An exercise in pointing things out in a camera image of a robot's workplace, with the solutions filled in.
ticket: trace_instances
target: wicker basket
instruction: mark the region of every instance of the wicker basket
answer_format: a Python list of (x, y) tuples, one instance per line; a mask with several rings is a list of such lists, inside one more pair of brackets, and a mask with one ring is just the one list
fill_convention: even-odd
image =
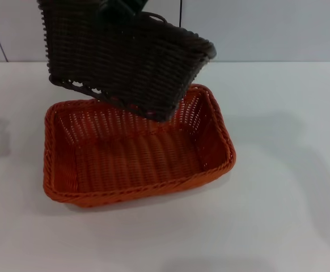
[(143, 12), (130, 24), (101, 25), (99, 0), (38, 2), (49, 80), (151, 120), (168, 121), (216, 55), (212, 43), (159, 15)]
[(235, 159), (219, 106), (201, 85), (166, 123), (95, 99), (55, 104), (45, 118), (44, 190), (80, 207), (192, 189)]

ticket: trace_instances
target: basket bottom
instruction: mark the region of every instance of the basket bottom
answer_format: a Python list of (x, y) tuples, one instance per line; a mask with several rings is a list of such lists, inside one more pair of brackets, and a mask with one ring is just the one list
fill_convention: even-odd
[(76, 146), (74, 156), (77, 193), (151, 186), (203, 171), (196, 148), (183, 131), (97, 141)]

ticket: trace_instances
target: rectangular basket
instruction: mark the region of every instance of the rectangular basket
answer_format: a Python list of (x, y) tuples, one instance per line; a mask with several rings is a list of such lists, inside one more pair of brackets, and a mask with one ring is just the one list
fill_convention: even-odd
[(99, 0), (38, 3), (49, 80), (151, 120), (168, 121), (216, 55), (211, 42), (156, 14), (142, 12), (129, 24), (101, 24)]
[(190, 87), (166, 123), (95, 99), (55, 104), (45, 117), (44, 190), (80, 207), (192, 189), (235, 159), (219, 106), (202, 85)]

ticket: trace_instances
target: orange basket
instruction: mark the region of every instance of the orange basket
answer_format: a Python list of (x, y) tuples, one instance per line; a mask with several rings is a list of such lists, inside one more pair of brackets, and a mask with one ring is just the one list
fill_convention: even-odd
[(192, 189), (235, 159), (219, 106), (202, 85), (191, 85), (166, 123), (95, 99), (55, 104), (45, 117), (45, 193), (80, 207)]

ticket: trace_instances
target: basket handle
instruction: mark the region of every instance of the basket handle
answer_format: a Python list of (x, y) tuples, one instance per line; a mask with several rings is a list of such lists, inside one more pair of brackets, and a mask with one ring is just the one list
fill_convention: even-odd
[(164, 17), (162, 17), (161, 15), (159, 14), (156, 14), (156, 13), (152, 13), (152, 12), (147, 12), (147, 11), (142, 11), (140, 12), (139, 14), (140, 16), (147, 16), (147, 17), (155, 17), (161, 21), (163, 21), (165, 24), (167, 24), (167, 21)]

